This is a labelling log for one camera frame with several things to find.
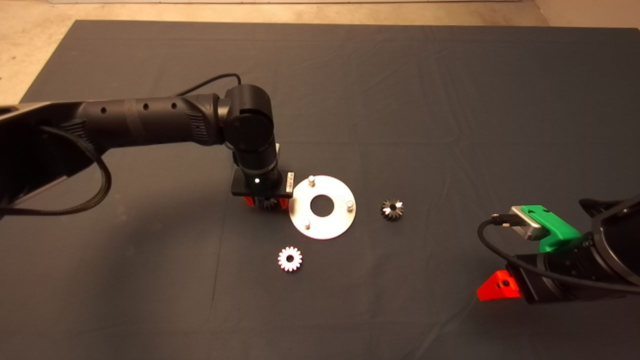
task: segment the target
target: center hole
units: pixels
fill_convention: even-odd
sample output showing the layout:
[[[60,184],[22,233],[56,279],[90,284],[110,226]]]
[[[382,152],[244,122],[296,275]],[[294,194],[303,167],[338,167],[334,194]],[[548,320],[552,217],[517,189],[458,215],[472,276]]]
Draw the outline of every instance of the center hole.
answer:
[[[318,195],[311,200],[311,211],[319,217],[333,213],[333,200],[326,195]]]

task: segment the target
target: gear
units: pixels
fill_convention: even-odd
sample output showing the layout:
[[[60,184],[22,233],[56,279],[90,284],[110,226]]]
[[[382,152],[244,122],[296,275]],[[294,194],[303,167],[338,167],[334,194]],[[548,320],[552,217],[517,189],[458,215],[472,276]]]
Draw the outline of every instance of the gear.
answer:
[[[400,200],[385,200],[380,206],[380,213],[385,220],[396,221],[404,212],[403,203]]]
[[[255,198],[258,205],[262,206],[265,210],[271,210],[278,205],[278,199],[272,197],[257,197]]]
[[[296,271],[302,265],[302,255],[297,247],[287,246],[278,254],[278,264],[286,272]]]

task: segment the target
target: floor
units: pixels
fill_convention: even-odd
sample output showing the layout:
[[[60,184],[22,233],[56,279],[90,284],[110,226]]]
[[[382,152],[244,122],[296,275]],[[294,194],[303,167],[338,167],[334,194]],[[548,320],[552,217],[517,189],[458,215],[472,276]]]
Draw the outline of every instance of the floor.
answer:
[[[637,0],[611,0],[636,7]],[[403,4],[50,4],[0,0],[0,104],[27,90],[76,19],[324,24],[431,24],[507,26],[640,26],[638,11],[594,9],[573,13],[563,0]],[[599,14],[607,14],[600,19]]]

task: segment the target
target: round metal disc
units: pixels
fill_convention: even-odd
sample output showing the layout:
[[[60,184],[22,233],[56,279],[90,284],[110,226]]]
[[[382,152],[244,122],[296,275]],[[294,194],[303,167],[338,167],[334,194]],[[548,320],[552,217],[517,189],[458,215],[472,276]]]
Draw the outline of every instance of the round metal disc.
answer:
[[[293,190],[289,201],[289,217],[293,225],[304,235],[317,240],[329,240],[349,229],[356,217],[356,200],[342,181],[325,175],[304,179]],[[319,217],[311,210],[311,201],[319,195],[333,201],[333,211]]]

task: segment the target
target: cable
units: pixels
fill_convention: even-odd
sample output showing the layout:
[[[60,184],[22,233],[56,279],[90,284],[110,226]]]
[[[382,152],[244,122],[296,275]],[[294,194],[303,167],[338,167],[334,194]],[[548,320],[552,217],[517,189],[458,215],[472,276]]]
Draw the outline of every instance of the cable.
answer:
[[[238,85],[240,85],[242,83],[242,79],[240,79],[240,75],[236,74],[235,72],[226,72],[224,74],[220,74],[220,75],[216,75],[211,79],[207,79],[199,84],[193,85],[192,87],[185,89],[181,92],[177,92],[175,94],[173,94],[172,96],[183,96],[186,95],[192,91],[198,90],[199,88],[202,88],[205,85],[211,84],[212,82],[216,81],[216,80],[220,80],[220,79],[224,79],[224,78],[236,78],[238,80]]]
[[[55,129],[53,127],[48,126],[40,126],[42,131],[46,133],[60,136],[74,142],[84,153],[91,158],[100,168],[100,173],[102,175],[102,183],[100,184],[100,188],[98,192],[89,200],[83,202],[82,204],[78,204],[76,206],[72,206],[71,208],[61,209],[61,210],[41,210],[41,209],[24,209],[24,208],[0,208],[0,217],[3,215],[16,215],[16,216],[58,216],[58,215],[71,215],[81,213],[83,211],[87,211],[89,209],[95,208],[100,204],[109,193],[111,189],[111,173],[109,172],[109,168],[104,163],[100,155],[95,152],[93,145],[87,142],[85,139],[82,139],[79,136],[67,133],[65,131]]]
[[[628,285],[617,285],[610,284],[608,282],[600,282],[600,281],[590,281],[584,279],[578,279],[576,277],[565,276],[556,274],[554,272],[549,272],[530,264],[525,263],[524,261],[514,257],[513,255],[509,255],[507,252],[504,252],[502,249],[498,248],[484,236],[484,229],[486,229],[489,225],[496,225],[493,220],[485,220],[478,226],[477,235],[480,239],[480,242],[487,247],[487,249],[491,250],[494,254],[500,256],[502,259],[505,259],[507,262],[514,264],[520,268],[523,268],[527,271],[530,271],[534,274],[538,274],[542,277],[546,277],[547,279],[551,279],[557,282],[562,282],[565,284],[572,284],[577,286],[586,286],[588,288],[596,288],[602,290],[610,290],[617,291],[621,293],[628,293],[633,295],[640,295],[640,286],[628,286]]]

